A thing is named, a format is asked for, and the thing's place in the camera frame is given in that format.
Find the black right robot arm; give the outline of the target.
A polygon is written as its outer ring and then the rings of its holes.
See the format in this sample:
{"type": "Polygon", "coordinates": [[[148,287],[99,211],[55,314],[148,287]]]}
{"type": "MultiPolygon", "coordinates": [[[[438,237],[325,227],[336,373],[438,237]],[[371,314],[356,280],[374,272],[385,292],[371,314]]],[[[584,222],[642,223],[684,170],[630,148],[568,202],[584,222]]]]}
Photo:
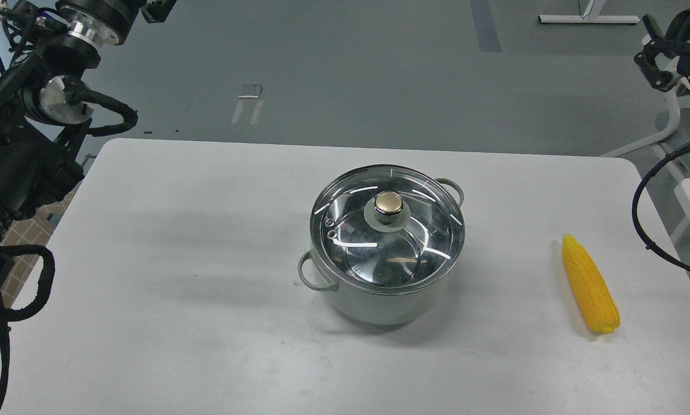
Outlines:
{"type": "Polygon", "coordinates": [[[662,92],[671,91],[677,81],[687,81],[690,90],[690,8],[677,13],[662,33],[650,15],[642,16],[650,40],[633,61],[648,84],[662,92]]]}

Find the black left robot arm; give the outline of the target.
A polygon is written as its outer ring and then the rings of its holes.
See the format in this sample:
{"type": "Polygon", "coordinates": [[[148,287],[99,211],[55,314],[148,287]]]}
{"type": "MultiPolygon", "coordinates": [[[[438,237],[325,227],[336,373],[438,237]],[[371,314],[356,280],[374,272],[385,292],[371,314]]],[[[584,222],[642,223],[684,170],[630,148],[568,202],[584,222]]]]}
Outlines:
{"type": "Polygon", "coordinates": [[[57,1],[39,7],[0,1],[0,412],[10,367],[9,323],[47,304],[55,259],[38,244],[5,246],[15,221],[65,198],[84,178],[76,157],[86,136],[106,137],[137,125],[137,112],[82,80],[97,68],[104,45],[123,44],[137,16],[164,22],[174,1],[57,1]],[[2,295],[16,258],[42,259],[35,298],[6,307],[2,295]]]}

